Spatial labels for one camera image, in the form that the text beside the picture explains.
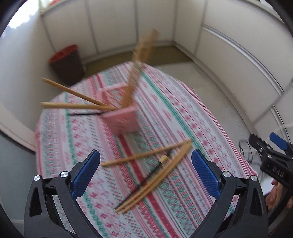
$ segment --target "black-tipped chopstick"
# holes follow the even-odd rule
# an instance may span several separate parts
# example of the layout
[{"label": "black-tipped chopstick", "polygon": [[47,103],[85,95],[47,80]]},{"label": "black-tipped chopstick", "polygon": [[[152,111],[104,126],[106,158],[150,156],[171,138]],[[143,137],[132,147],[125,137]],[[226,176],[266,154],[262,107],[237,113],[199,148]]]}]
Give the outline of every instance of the black-tipped chopstick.
[{"label": "black-tipped chopstick", "polygon": [[171,154],[171,152],[172,152],[172,149],[170,149],[170,150],[168,150],[167,151],[167,153],[166,153],[166,155],[163,155],[161,158],[160,158],[160,161],[159,161],[159,163],[157,164],[157,166],[156,167],[154,167],[154,169],[140,182],[140,184],[139,185],[137,185],[136,187],[135,187],[135,189],[134,190],[132,190],[131,191],[131,193],[130,194],[128,194],[127,195],[127,197],[122,201],[122,202],[120,202],[114,209],[116,210],[118,207],[120,207],[123,203],[125,203],[125,201],[129,198],[129,197],[131,197],[134,193],[136,193],[139,189],[140,189],[140,187],[163,165],[163,163],[164,163],[164,161],[170,156],[170,154]]},{"label": "black-tipped chopstick", "polygon": [[105,113],[105,112],[72,113],[72,114],[68,114],[68,116],[101,115],[103,113]]}]

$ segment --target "trash bin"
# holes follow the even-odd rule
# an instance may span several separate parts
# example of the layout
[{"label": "trash bin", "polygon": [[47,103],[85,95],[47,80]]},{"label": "trash bin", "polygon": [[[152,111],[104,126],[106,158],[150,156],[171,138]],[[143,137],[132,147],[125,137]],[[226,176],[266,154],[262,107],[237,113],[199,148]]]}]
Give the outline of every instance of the trash bin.
[{"label": "trash bin", "polygon": [[77,45],[68,46],[57,52],[49,63],[64,84],[71,86],[79,82],[84,76]]}]

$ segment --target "cabinet door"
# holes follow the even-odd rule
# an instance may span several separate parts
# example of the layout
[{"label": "cabinet door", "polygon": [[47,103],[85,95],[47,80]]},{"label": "cabinet door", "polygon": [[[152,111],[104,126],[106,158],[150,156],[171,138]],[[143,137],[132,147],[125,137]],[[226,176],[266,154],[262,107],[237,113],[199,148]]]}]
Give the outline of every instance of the cabinet door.
[{"label": "cabinet door", "polygon": [[283,136],[283,133],[281,130],[277,130],[280,125],[277,122],[277,118],[276,118],[276,111],[274,109],[268,111],[263,118],[261,118],[255,125],[255,129],[258,133],[258,136],[260,138],[262,138],[264,141],[266,141],[271,147],[273,147],[274,150],[283,153],[284,151],[282,151],[278,146],[276,146],[276,144],[274,144],[273,142],[270,141],[270,134],[272,132],[275,132],[278,136],[280,136],[281,138],[285,139],[286,138]]},{"label": "cabinet door", "polygon": [[206,0],[179,0],[175,42],[194,54]]},{"label": "cabinet door", "polygon": [[207,30],[201,32],[196,56],[226,85],[251,121],[260,116],[279,96],[253,62]]},{"label": "cabinet door", "polygon": [[88,0],[99,52],[136,43],[133,0]]},{"label": "cabinet door", "polygon": [[172,41],[175,16],[175,0],[138,0],[139,34],[156,28],[160,35],[158,40]]},{"label": "cabinet door", "polygon": [[57,51],[77,44],[81,58],[96,54],[84,0],[68,1],[44,15]]},{"label": "cabinet door", "polygon": [[293,87],[275,105],[293,143]]},{"label": "cabinet door", "polygon": [[247,1],[208,0],[204,24],[248,50],[283,89],[288,85],[293,75],[293,39],[275,16]]}]

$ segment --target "finger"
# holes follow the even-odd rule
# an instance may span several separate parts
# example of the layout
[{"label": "finger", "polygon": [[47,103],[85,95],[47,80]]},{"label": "finger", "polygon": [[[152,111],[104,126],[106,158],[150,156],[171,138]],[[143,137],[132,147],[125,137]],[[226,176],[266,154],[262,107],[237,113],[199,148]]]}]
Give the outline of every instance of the finger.
[{"label": "finger", "polygon": [[290,197],[290,199],[289,199],[289,201],[287,203],[287,208],[290,209],[292,207],[292,205],[293,205],[293,197]]},{"label": "finger", "polygon": [[265,203],[267,206],[269,206],[269,204],[271,203],[271,194],[269,194],[266,198],[265,198]]},{"label": "finger", "polygon": [[275,185],[270,192],[270,203],[274,202],[276,200],[276,197],[277,197],[277,186]]},{"label": "finger", "polygon": [[272,209],[273,209],[273,205],[270,204],[270,205],[268,206],[268,211],[270,211],[270,210],[272,210]]},{"label": "finger", "polygon": [[281,183],[278,183],[276,187],[277,187],[277,196],[276,196],[276,199],[274,201],[273,206],[276,206],[280,202],[281,196],[282,196],[282,191],[283,191],[283,185]]},{"label": "finger", "polygon": [[277,185],[277,183],[278,183],[278,181],[275,179],[272,181],[272,185]]}]

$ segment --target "pink and green patterned fabric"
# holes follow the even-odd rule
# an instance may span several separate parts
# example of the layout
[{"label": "pink and green patterned fabric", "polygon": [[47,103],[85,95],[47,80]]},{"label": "pink and green patterned fabric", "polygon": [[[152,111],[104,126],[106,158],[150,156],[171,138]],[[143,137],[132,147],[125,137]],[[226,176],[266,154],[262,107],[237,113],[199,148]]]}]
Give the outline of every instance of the pink and green patterned fabric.
[{"label": "pink and green patterned fabric", "polygon": [[[126,82],[129,69],[129,62],[120,64],[72,88],[96,98],[100,88]],[[248,178],[256,173],[196,93],[184,83],[146,66],[135,98],[140,130],[127,135],[113,136],[97,115],[68,115],[85,110],[43,110],[36,129],[38,172],[48,178],[70,171],[92,149],[98,150],[101,162],[105,162],[191,138],[193,148],[180,164],[128,213],[115,213],[113,208],[157,165],[161,154],[112,167],[100,166],[84,195],[77,199],[104,238],[189,238],[214,202],[192,166],[194,149],[200,149],[221,170],[236,177]],[[53,101],[89,103],[65,92]],[[236,203],[235,196],[230,212]],[[70,229],[57,199],[56,204],[65,227]]]}]

